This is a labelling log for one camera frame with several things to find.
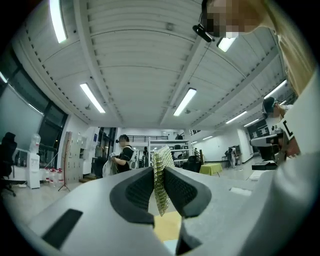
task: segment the camera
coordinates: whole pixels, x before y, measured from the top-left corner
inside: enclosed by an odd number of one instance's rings
[[[205,31],[205,28],[201,25],[194,25],[192,27],[193,31],[196,32],[200,37],[202,37],[206,42],[211,43],[214,42],[215,40],[211,38]]]

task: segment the yellow table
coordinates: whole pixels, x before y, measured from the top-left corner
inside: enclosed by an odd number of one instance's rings
[[[207,163],[201,166],[199,173],[212,176],[215,173],[219,175],[219,172],[221,171],[222,171],[221,163]]]

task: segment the backpack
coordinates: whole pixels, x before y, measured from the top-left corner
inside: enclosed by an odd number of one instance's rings
[[[128,165],[130,169],[138,168],[138,151],[134,150],[131,146],[125,146],[124,148],[129,148],[133,151],[130,161],[128,161]]]

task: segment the ceiling light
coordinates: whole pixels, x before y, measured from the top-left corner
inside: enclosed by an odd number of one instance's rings
[[[196,93],[197,93],[196,89],[190,88],[173,115],[176,117],[180,116],[181,112],[184,111],[184,109],[186,108],[186,106],[191,101],[191,99],[195,96]]]
[[[96,109],[99,110],[100,113],[106,113],[104,111],[104,109],[101,107],[101,105],[99,104],[99,102],[97,101],[96,97],[92,94],[88,85],[86,83],[83,83],[83,84],[80,84],[80,87],[85,92],[85,94],[88,96],[88,98],[93,103],[93,105],[96,107]]]
[[[226,38],[225,37],[225,38],[220,39],[220,41],[217,43],[217,46],[222,51],[227,52],[235,40],[236,40],[236,37],[233,37],[233,38]]]
[[[34,106],[32,106],[30,103],[29,103],[29,106],[31,108],[33,108],[35,111],[37,111],[39,114],[43,115],[44,113],[40,112],[38,109],[36,109]]]
[[[232,121],[238,119],[239,117],[243,116],[243,115],[246,114],[246,113],[247,113],[247,111],[244,111],[243,113],[237,115],[235,118],[232,118],[231,120],[229,120],[228,122],[226,122],[226,124],[231,123]]]
[[[212,137],[212,136],[209,136],[209,137],[203,138],[202,140],[204,141],[204,140],[209,139],[209,138],[211,138],[211,137]]]
[[[2,81],[4,81],[5,84],[8,82],[8,79],[6,79],[4,77],[4,75],[1,73],[1,71],[0,71],[0,78],[2,79]]]
[[[284,86],[287,83],[287,80],[284,80],[282,83],[280,83],[272,92],[270,92],[269,94],[267,94],[264,99],[269,98],[273,93],[275,93],[276,91],[278,91],[282,86]]]
[[[259,121],[259,118],[254,120],[254,121],[252,121],[252,122],[250,122],[250,123],[248,123],[248,124],[246,124],[244,127],[247,127],[247,126],[249,126],[249,125],[251,125],[251,124],[253,124],[253,123],[257,122],[257,121]]]
[[[61,13],[60,0],[50,0],[50,13],[52,24],[58,43],[67,39]]]

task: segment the white ceiling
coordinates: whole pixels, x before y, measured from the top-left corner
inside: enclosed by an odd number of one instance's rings
[[[22,42],[52,78],[50,90],[87,123],[212,130],[244,110],[250,122],[262,111],[263,96],[286,78],[276,38],[259,28],[223,52],[218,40],[208,44],[192,30],[200,2],[62,0],[67,40],[59,44],[44,1],[26,20]],[[92,104],[85,109],[90,101],[82,83],[105,114]],[[197,89],[189,113],[173,116],[188,88]],[[290,94],[288,85],[277,97]]]

